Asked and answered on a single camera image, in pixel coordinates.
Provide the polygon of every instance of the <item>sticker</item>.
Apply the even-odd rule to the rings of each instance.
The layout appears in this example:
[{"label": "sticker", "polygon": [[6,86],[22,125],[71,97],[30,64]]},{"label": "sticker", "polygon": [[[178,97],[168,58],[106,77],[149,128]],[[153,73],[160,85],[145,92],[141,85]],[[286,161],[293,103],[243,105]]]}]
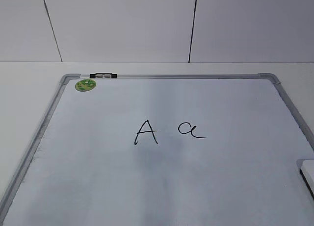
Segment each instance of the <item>sticker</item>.
[{"label": "sticker", "polygon": [[85,92],[92,90],[96,87],[96,81],[91,79],[84,79],[80,80],[78,83],[75,84],[75,88],[78,91]]}]

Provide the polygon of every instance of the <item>whiteboard surface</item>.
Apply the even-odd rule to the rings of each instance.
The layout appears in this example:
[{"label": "whiteboard surface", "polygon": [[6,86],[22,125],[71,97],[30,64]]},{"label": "whiteboard surface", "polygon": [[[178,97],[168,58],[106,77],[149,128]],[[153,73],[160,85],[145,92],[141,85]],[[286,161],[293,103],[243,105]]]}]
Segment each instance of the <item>whiteboard surface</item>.
[{"label": "whiteboard surface", "polygon": [[[313,150],[268,80],[67,85],[4,225],[313,225]],[[136,133],[146,119],[155,132]],[[190,122],[196,139],[178,132]]]}]

